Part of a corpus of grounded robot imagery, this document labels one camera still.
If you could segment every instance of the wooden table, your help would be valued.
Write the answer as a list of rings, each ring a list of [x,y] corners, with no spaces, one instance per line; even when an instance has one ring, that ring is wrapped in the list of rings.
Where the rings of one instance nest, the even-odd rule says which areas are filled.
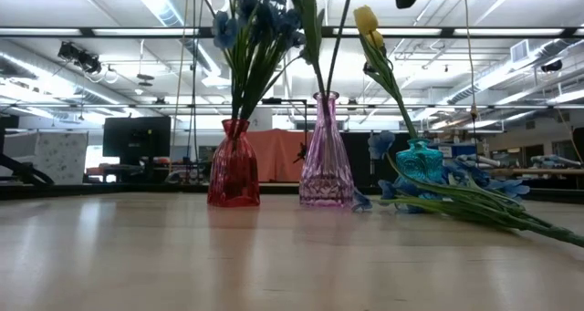
[[[584,207],[532,202],[584,233]],[[438,216],[262,196],[127,193],[0,205],[0,310],[582,310],[584,249]]]

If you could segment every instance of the vase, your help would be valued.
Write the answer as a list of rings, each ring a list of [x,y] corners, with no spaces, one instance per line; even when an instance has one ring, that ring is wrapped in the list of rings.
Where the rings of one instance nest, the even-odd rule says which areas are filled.
[[[443,154],[441,151],[428,149],[429,140],[408,140],[410,148],[396,154],[398,169],[412,179],[441,183],[443,178]],[[424,213],[424,209],[407,205],[410,213]]]
[[[338,97],[338,93],[330,93],[325,105],[320,93],[314,95],[318,103],[317,125],[300,177],[302,205],[349,208],[353,205],[353,177],[335,116]]]
[[[220,207],[259,205],[257,159],[246,137],[249,121],[226,119],[225,139],[213,155],[207,203]]]

